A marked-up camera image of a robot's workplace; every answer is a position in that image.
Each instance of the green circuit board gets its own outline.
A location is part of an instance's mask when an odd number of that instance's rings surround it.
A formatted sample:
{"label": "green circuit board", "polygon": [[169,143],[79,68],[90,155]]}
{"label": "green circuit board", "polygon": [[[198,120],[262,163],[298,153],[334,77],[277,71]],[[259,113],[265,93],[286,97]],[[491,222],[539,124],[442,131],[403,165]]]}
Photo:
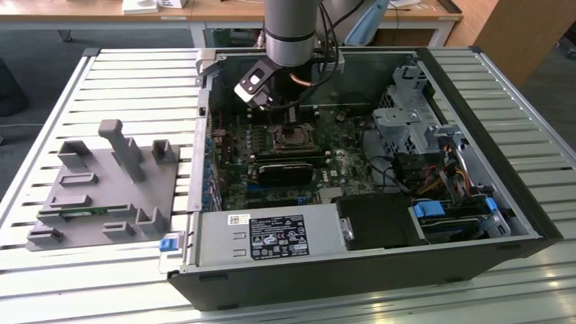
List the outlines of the green circuit board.
{"label": "green circuit board", "polygon": [[[223,175],[223,210],[247,209],[254,203],[291,200],[297,205],[321,204],[319,190],[341,188],[342,194],[365,194],[375,191],[373,174],[363,160],[359,136],[365,117],[346,117],[338,110],[321,108],[317,123],[297,126],[294,141],[279,139],[281,126],[251,126],[238,120],[229,128],[231,147],[226,162],[221,162]],[[274,153],[275,150],[326,151],[326,166],[315,167],[313,180],[307,185],[263,188],[253,180],[255,164],[251,155]]]}

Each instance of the blue tab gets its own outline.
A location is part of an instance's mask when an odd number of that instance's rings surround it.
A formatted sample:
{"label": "blue tab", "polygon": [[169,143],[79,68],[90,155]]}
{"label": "blue tab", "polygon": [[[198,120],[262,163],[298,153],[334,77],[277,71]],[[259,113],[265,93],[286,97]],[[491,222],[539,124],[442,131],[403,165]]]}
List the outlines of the blue tab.
{"label": "blue tab", "polygon": [[179,250],[179,239],[178,238],[163,238],[161,240],[161,252],[170,252]]}
{"label": "blue tab", "polygon": [[422,214],[422,216],[418,216],[419,218],[447,215],[442,203],[438,200],[419,202],[417,206],[414,206],[414,211]]}
{"label": "blue tab", "polygon": [[425,210],[419,205],[414,206],[413,209],[414,209],[414,213],[417,214],[418,218],[425,217]]}
{"label": "blue tab", "polygon": [[497,205],[497,201],[494,198],[487,198],[486,199],[486,204],[489,205],[490,210],[494,212],[498,209],[498,205]]}

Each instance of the slotted metal surface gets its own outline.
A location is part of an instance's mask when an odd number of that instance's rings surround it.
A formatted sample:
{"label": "slotted metal surface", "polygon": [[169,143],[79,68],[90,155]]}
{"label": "slotted metal surface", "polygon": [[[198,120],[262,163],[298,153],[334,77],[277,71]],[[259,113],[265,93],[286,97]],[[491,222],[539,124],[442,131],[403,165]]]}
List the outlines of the slotted metal surface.
{"label": "slotted metal surface", "polygon": [[[567,238],[531,258],[509,261],[469,282],[202,313],[159,272],[157,242],[29,252],[27,233],[61,167],[55,151],[70,139],[83,139],[91,148],[107,147],[95,132],[103,118],[121,118],[126,134],[141,145],[169,138],[185,146],[173,220],[173,229],[185,229],[199,93],[195,54],[194,49],[103,50],[98,58],[82,60],[0,205],[6,218],[0,322],[571,322],[576,316],[573,151],[487,60],[467,49],[435,49],[434,54]],[[446,103],[441,106],[450,119]]]}

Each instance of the power supply label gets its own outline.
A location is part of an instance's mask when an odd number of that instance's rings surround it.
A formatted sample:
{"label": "power supply label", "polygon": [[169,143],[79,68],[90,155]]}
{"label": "power supply label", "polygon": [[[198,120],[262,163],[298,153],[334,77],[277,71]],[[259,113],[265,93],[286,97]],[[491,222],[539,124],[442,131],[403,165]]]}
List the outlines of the power supply label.
{"label": "power supply label", "polygon": [[310,255],[305,216],[251,219],[251,256],[254,260]]}

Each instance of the motherboard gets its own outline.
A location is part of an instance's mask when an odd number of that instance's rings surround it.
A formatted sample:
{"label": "motherboard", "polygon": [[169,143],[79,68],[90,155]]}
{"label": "motherboard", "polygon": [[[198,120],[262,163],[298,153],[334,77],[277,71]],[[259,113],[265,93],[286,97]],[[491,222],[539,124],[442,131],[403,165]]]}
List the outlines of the motherboard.
{"label": "motherboard", "polygon": [[359,146],[366,117],[342,107],[315,108],[302,124],[254,125],[237,116],[217,126],[222,209],[330,203],[375,191]]}

